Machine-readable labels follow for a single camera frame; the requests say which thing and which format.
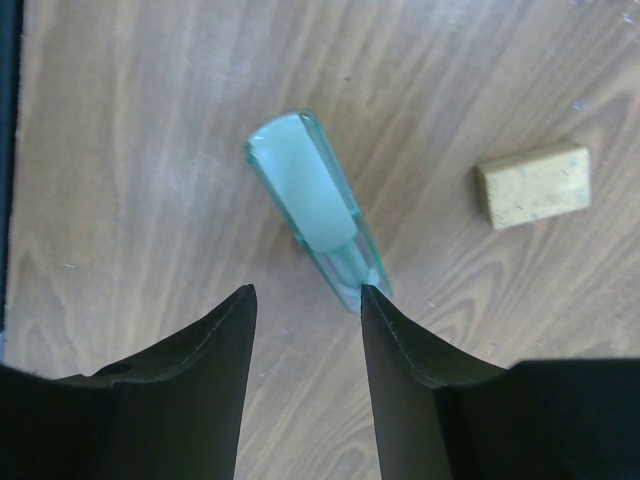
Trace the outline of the small wooden block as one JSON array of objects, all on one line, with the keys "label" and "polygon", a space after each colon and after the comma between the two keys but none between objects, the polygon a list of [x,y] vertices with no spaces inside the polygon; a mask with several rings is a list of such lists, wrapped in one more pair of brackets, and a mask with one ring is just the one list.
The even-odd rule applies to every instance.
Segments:
[{"label": "small wooden block", "polygon": [[495,230],[591,205],[591,156],[570,141],[480,163],[475,177],[481,210]]}]

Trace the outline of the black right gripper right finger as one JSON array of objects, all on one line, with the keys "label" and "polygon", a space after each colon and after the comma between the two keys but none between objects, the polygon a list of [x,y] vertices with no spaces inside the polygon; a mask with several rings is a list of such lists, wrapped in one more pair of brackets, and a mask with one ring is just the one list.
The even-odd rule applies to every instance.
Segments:
[{"label": "black right gripper right finger", "polygon": [[385,479],[635,479],[637,359],[503,369],[362,290],[361,326]]}]

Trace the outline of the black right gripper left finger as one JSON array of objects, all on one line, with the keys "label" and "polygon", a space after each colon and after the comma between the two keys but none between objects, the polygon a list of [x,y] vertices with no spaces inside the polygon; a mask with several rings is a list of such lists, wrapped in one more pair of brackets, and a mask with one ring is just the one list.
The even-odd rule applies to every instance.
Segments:
[{"label": "black right gripper left finger", "polygon": [[1,370],[5,479],[230,479],[257,319],[253,286],[90,376]]}]

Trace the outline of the green highlighter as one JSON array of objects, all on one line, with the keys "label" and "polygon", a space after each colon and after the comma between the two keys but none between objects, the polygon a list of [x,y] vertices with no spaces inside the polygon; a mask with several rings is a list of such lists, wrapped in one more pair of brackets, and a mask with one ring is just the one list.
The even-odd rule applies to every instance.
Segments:
[{"label": "green highlighter", "polygon": [[371,231],[318,117],[294,111],[260,126],[247,161],[294,237],[351,313],[361,288],[391,297],[391,282]]}]

